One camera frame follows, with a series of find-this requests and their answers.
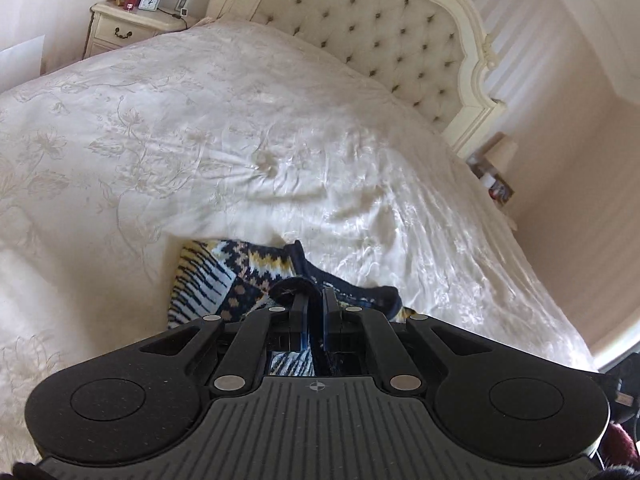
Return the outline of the cream nightstand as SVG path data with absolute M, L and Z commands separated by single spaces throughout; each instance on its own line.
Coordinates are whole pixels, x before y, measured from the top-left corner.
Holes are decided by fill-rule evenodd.
M 91 23 L 84 58 L 130 46 L 136 42 L 191 28 L 198 20 L 175 11 L 160 9 L 127 11 L 114 2 L 98 2 L 91 7 Z

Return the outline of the navy yellow patterned knit sweater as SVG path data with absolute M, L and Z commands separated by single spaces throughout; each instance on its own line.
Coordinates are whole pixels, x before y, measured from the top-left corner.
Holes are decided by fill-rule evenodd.
M 332 287 L 341 307 L 341 333 L 323 349 L 322 292 Z M 288 311 L 297 294 L 309 297 L 306 350 L 292 350 Z M 390 391 L 423 385 L 394 319 L 401 311 L 392 286 L 359 287 L 314 266 L 302 244 L 281 248 L 239 240 L 192 240 L 180 252 L 168 325 L 196 320 L 220 327 L 188 371 L 205 385 L 238 375 L 245 389 L 262 376 L 369 375 Z

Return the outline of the white wall socket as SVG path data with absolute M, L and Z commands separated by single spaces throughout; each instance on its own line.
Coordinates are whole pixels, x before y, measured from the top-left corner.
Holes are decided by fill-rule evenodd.
M 175 11 L 181 16 L 189 14 L 189 4 L 191 0 L 177 0 Z

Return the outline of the small white alarm clock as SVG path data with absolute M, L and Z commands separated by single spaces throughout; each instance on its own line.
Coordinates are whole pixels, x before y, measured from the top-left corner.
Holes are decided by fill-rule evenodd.
M 160 7 L 160 0 L 139 0 L 138 8 L 142 11 L 155 12 Z

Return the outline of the cream embroidered bedspread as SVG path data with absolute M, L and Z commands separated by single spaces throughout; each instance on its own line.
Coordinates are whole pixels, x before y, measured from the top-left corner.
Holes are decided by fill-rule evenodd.
M 275 29 L 219 22 L 1 97 L 1 463 L 56 370 L 162 332 L 188 240 L 299 242 L 409 309 L 590 370 L 469 166 L 411 106 Z

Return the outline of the cream tufted headboard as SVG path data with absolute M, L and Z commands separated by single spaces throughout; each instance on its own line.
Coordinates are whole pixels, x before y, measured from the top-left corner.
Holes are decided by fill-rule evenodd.
M 499 60 L 472 0 L 209 0 L 206 14 L 332 54 L 411 105 L 461 158 L 506 109 L 484 88 Z

